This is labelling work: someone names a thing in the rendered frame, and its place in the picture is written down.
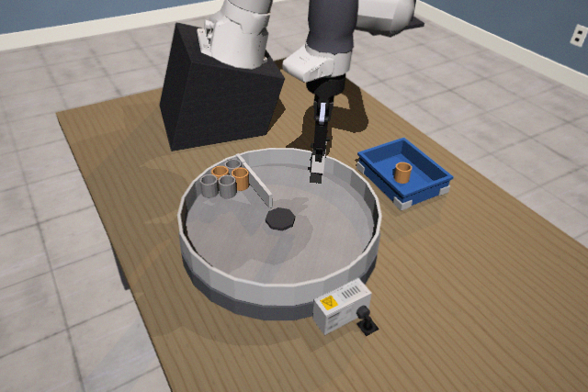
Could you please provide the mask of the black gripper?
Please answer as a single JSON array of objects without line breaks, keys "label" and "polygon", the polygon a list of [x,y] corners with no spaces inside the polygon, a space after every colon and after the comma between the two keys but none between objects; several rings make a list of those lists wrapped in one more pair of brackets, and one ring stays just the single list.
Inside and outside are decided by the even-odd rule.
[{"label": "black gripper", "polygon": [[[323,174],[328,122],[334,108],[334,95],[341,94],[345,89],[346,73],[334,78],[321,78],[306,83],[307,89],[315,94],[313,108],[315,120],[314,143],[311,143],[311,172]],[[318,114],[318,115],[317,115]],[[320,121],[320,122],[319,122]]]}]

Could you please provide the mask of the blue plastic crate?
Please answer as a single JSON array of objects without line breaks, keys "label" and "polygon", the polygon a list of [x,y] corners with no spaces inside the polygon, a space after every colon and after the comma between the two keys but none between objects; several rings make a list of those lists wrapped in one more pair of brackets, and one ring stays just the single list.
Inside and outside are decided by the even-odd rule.
[{"label": "blue plastic crate", "polygon": [[[449,192],[454,176],[420,151],[407,139],[393,140],[357,153],[356,168],[372,181],[400,210]],[[408,183],[394,180],[395,166],[412,166]],[[440,179],[441,178],[441,179]]]}]

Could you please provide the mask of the bronze bushing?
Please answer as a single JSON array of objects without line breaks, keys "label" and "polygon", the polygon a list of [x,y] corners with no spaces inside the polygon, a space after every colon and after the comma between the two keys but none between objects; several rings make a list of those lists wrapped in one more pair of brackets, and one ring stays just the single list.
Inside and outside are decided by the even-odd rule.
[{"label": "bronze bushing", "polygon": [[218,178],[224,175],[229,175],[229,170],[225,166],[216,166],[211,170],[211,174],[215,175]]},{"label": "bronze bushing", "polygon": [[406,184],[410,180],[412,166],[407,162],[399,162],[396,164],[394,180],[400,184]]},{"label": "bronze bushing", "polygon": [[249,173],[245,168],[236,168],[232,170],[232,176],[236,180],[236,190],[243,191],[249,187]]}]

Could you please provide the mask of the grey metal bushing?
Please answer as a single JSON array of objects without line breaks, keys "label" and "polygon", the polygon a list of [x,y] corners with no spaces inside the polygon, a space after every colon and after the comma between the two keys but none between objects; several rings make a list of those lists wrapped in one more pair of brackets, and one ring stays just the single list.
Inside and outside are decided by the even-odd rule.
[{"label": "grey metal bushing", "polygon": [[[204,184],[203,184],[204,183]],[[218,195],[218,179],[213,174],[206,174],[200,178],[201,194],[205,198],[213,198]]]},{"label": "grey metal bushing", "polygon": [[232,175],[224,175],[219,178],[219,191],[222,198],[233,198],[236,196],[236,180]]},{"label": "grey metal bushing", "polygon": [[228,168],[229,175],[232,175],[232,170],[234,170],[236,168],[241,168],[242,167],[242,164],[237,159],[230,159],[230,160],[228,160],[228,161],[225,162],[225,167]]}]

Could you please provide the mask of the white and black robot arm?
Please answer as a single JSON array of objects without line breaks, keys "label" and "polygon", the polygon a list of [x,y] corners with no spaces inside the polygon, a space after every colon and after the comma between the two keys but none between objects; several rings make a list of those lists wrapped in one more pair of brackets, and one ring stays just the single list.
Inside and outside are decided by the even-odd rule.
[{"label": "white and black robot arm", "polygon": [[[266,63],[272,3],[224,0],[221,10],[197,30],[201,52],[237,68]],[[413,0],[310,0],[306,43],[282,68],[303,83],[343,75],[350,70],[355,29],[391,38],[408,28],[413,10]]]}]

